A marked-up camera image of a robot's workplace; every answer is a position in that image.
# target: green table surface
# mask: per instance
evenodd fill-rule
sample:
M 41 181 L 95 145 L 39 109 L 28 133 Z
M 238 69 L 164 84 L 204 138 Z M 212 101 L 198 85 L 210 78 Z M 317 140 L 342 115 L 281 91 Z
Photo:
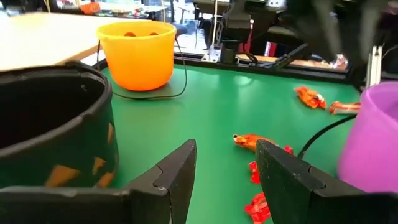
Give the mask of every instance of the green table surface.
M 317 131 L 342 118 L 328 110 L 306 107 L 297 98 L 295 87 L 305 85 L 319 91 L 328 104 L 359 100 L 356 90 L 348 85 L 200 67 L 187 69 L 187 89 L 178 98 L 132 101 L 113 96 L 112 104 L 120 157 L 113 187 L 127 184 L 187 139 L 197 141 L 188 224 L 252 223 L 243 207 L 261 192 L 261 186 L 250 181 L 248 164 L 254 160 L 254 153 L 235 146 L 234 133 L 265 136 L 280 146 L 288 144 L 298 154 Z M 112 80 L 109 70 L 103 71 Z M 184 69 L 176 65 L 169 84 L 149 93 L 130 93 L 112 83 L 114 91 L 130 96 L 169 95 L 182 89 Z M 324 134 L 304 159 L 335 175 L 351 126 L 348 122 Z

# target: orange bucket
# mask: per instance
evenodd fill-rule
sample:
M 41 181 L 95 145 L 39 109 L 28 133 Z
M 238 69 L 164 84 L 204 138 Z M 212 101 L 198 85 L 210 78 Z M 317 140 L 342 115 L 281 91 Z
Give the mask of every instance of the orange bucket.
M 176 28 L 156 21 L 116 22 L 97 29 L 114 81 L 127 90 L 165 85 L 174 67 Z

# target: black bucket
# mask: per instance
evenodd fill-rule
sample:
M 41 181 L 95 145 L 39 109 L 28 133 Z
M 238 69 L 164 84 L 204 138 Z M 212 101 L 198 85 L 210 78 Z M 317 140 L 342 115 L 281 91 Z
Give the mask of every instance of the black bucket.
M 0 72 L 0 187 L 106 187 L 118 147 L 105 76 L 77 63 Z

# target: purple bucket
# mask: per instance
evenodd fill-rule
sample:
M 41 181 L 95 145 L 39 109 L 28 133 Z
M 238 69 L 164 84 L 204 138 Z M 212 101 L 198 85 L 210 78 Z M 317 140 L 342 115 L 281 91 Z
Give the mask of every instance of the purple bucket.
M 338 177 L 366 192 L 398 192 L 398 82 L 365 90 Z

